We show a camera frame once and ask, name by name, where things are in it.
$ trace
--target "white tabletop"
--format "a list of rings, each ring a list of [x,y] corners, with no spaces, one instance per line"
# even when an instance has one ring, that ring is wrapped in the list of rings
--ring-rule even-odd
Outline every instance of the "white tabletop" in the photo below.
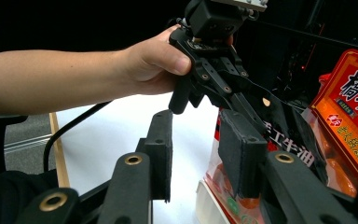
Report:
[[[109,180],[116,160],[135,151],[139,139],[146,138],[153,115],[168,109],[171,95],[115,100],[65,133],[62,148],[70,187],[81,195]],[[89,108],[57,112],[59,127]],[[204,97],[198,108],[189,103],[183,114],[173,115],[171,201],[153,201],[155,224],[199,223],[196,189],[208,168],[217,114],[218,108]]]

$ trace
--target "gray floor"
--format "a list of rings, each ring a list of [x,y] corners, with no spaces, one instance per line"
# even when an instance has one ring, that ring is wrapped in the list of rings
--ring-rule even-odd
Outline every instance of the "gray floor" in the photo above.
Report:
[[[43,153],[51,137],[48,114],[29,116],[23,123],[7,126],[5,159],[7,170],[27,174],[43,172]],[[54,149],[49,155],[49,169],[55,168]]]

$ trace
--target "forearm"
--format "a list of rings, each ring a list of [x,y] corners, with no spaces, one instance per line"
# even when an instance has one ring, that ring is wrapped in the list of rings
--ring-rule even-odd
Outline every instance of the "forearm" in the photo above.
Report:
[[[117,52],[0,53],[0,113],[47,113],[131,95],[120,66]]]

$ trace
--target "wire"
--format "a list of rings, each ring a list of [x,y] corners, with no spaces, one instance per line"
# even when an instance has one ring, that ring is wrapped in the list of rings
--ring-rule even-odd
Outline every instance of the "wire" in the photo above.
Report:
[[[102,109],[104,106],[108,105],[111,102],[112,101],[100,103],[100,104],[93,106],[92,108],[90,108],[89,110],[84,112],[83,114],[79,115],[77,118],[73,119],[71,122],[64,125],[55,134],[53,134],[50,137],[50,139],[46,143],[45,151],[43,152],[43,170],[44,170],[44,172],[48,171],[48,158],[50,155],[51,148],[52,148],[53,144],[55,143],[55,141],[57,141],[57,139],[59,139],[64,133],[66,133],[73,127],[75,127],[78,123],[80,123],[84,119],[88,118],[89,116],[93,115],[95,112],[99,111],[100,109]]]

